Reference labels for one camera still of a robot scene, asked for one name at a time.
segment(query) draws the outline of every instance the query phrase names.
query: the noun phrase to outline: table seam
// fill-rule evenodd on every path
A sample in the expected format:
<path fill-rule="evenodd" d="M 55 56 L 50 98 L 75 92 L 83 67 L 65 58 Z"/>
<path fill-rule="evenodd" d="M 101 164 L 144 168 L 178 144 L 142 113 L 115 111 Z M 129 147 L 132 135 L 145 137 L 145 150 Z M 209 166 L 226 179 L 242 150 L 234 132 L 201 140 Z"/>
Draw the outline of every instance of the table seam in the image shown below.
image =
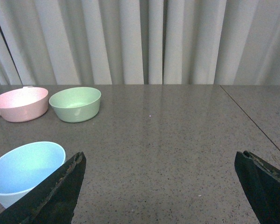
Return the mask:
<path fill-rule="evenodd" d="M 269 136 L 259 127 L 259 125 L 244 111 L 244 109 L 232 98 L 232 96 L 223 88 L 222 85 L 220 87 L 224 90 L 224 92 L 235 102 L 235 104 L 247 115 L 247 117 L 255 124 L 255 126 L 270 140 L 270 142 L 280 151 L 279 147 L 269 138 Z"/>

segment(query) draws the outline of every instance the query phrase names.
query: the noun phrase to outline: bowl rim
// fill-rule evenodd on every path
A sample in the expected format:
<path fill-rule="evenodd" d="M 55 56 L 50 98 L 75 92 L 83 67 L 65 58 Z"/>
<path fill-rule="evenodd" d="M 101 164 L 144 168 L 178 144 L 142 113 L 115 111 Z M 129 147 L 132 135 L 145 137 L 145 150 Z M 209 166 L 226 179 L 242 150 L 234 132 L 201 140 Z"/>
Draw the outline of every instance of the bowl rim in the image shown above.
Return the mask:
<path fill-rule="evenodd" d="M 36 141 L 36 142 L 31 142 L 31 143 L 28 143 L 28 144 L 19 146 L 19 147 L 17 147 L 17 148 L 14 148 L 13 150 L 10 150 L 9 152 L 5 153 L 4 155 L 2 155 L 2 156 L 0 157 L 0 160 L 3 159 L 3 158 L 4 158 L 6 155 L 8 155 L 9 153 L 12 153 L 12 152 L 13 152 L 14 150 L 16 150 L 16 149 L 19 149 L 19 148 L 21 148 L 21 147 L 28 146 L 28 145 L 39 144 L 39 143 L 50 143 L 50 144 L 52 144 L 52 145 L 57 145 L 57 146 L 59 146 L 59 148 L 60 148 L 61 151 L 63 152 L 63 162 L 62 162 L 62 164 L 61 164 L 60 166 L 62 166 L 62 165 L 64 164 L 65 159 L 66 159 L 66 154 L 65 154 L 64 148 L 63 148 L 61 145 L 59 145 L 59 144 L 57 144 L 57 143 L 55 143 L 55 142 L 52 142 L 52 141 Z M 0 193 L 0 196 L 19 195 L 19 194 L 25 193 L 25 192 L 27 192 L 27 191 L 31 191 L 31 190 L 32 190 L 33 188 L 35 188 L 36 186 L 37 186 L 37 185 L 35 185 L 35 186 L 33 186 L 33 187 L 29 188 L 29 189 L 22 190 L 22 191 L 17 191 L 17 192 L 13 192 L 13 193 Z"/>
<path fill-rule="evenodd" d="M 95 91 L 97 91 L 97 92 L 99 93 L 99 97 L 97 97 L 95 100 L 93 100 L 93 101 L 91 101 L 91 102 L 89 102 L 89 103 L 87 103 L 87 104 L 85 104 L 85 105 L 75 106 L 75 107 L 71 107 L 71 108 L 60 107 L 60 106 L 56 106 L 56 105 L 54 105 L 54 104 L 51 103 L 51 99 L 52 99 L 53 97 L 56 97 L 56 95 L 59 95 L 59 94 L 62 93 L 62 92 L 71 91 L 71 90 L 73 90 L 73 89 L 92 89 L 92 90 L 95 90 Z M 50 99 L 49 99 L 49 104 L 50 104 L 52 107 L 58 108 L 58 109 L 77 109 L 77 108 L 81 108 L 81 107 L 84 107 L 84 106 L 88 106 L 88 105 L 91 105 L 91 104 L 97 102 L 97 101 L 101 98 L 101 96 L 102 96 L 101 91 L 98 90 L 98 89 L 96 89 L 96 88 L 93 88 L 93 87 L 87 87 L 87 86 L 85 86 L 85 87 L 83 87 L 83 86 L 81 86 L 81 87 L 73 87 L 73 88 L 68 88 L 68 89 L 65 89 L 65 90 L 61 90 L 61 91 L 59 91 L 59 92 L 53 94 L 53 95 L 50 97 Z"/>
<path fill-rule="evenodd" d="M 41 98 L 41 99 L 39 99 L 39 100 L 36 100 L 36 101 L 34 101 L 34 102 L 32 102 L 32 103 L 29 103 L 29 104 L 25 104 L 25 105 L 21 105 L 21 106 L 13 106 L 13 107 L 0 107 L 0 110 L 10 110 L 10 109 L 22 108 L 22 107 L 24 107 L 24 106 L 32 105 L 32 104 L 35 104 L 35 103 L 37 103 L 37 102 L 39 102 L 39 101 L 41 101 L 41 100 L 44 100 L 44 99 L 47 98 L 48 95 L 49 95 L 49 91 L 48 91 L 47 89 L 45 89 L 45 88 L 36 87 L 36 86 L 31 86 L 31 87 L 30 87 L 30 86 L 24 86 L 24 87 L 19 88 L 19 89 L 15 89 L 15 90 L 10 90 L 10 91 L 4 92 L 4 93 L 0 94 L 0 97 L 2 97 L 2 96 L 5 95 L 5 94 L 11 93 L 11 92 L 22 91 L 22 90 L 24 90 L 24 89 L 26 89 L 26 88 L 30 88 L 30 89 L 43 89 L 43 90 L 46 91 L 46 95 L 45 95 L 43 98 Z"/>

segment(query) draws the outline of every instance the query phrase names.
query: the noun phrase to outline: plastic bowl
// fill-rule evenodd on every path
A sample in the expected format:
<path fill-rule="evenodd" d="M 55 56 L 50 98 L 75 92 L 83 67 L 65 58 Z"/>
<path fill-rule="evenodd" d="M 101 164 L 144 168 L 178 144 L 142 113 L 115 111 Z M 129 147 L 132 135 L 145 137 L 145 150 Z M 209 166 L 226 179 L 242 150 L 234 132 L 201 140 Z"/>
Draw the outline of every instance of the plastic bowl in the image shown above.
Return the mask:
<path fill-rule="evenodd" d="M 91 87 L 75 87 L 51 96 L 49 103 L 60 120 L 77 123 L 93 118 L 99 111 L 101 92 Z"/>
<path fill-rule="evenodd" d="M 8 208 L 65 162 L 64 149 L 48 141 L 20 146 L 0 157 L 0 204 Z"/>
<path fill-rule="evenodd" d="M 24 122 L 42 116 L 48 110 L 48 90 L 23 87 L 0 95 L 0 115 L 9 122 Z"/>

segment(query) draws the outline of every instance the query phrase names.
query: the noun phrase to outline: table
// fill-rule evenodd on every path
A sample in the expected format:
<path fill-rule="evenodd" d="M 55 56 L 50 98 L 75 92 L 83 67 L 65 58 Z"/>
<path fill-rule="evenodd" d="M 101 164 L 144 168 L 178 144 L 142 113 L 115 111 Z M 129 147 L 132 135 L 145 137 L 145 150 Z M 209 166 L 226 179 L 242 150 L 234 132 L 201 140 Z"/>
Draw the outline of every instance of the table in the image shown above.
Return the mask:
<path fill-rule="evenodd" d="M 50 96 L 70 87 L 44 86 Z M 51 107 L 29 122 L 0 118 L 0 156 L 35 141 L 60 144 L 67 159 L 85 153 L 72 224 L 259 223 L 234 170 L 235 155 L 249 150 L 280 169 L 280 150 L 242 110 L 249 94 L 237 102 L 241 87 L 93 87 L 102 92 L 101 107 L 88 121 L 62 122 Z M 0 86 L 0 94 L 17 88 Z"/>

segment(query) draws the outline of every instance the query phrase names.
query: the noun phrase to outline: pink bowl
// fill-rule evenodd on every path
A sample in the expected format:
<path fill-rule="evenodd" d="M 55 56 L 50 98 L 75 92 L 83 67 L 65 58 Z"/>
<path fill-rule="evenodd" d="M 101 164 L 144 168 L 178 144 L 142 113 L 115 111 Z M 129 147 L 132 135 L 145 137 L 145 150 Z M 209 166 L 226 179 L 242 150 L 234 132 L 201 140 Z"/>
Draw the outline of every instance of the pink bowl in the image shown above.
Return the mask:
<path fill-rule="evenodd" d="M 48 90 L 23 87 L 0 95 L 0 115 L 9 122 L 24 122 L 42 116 L 49 105 Z"/>

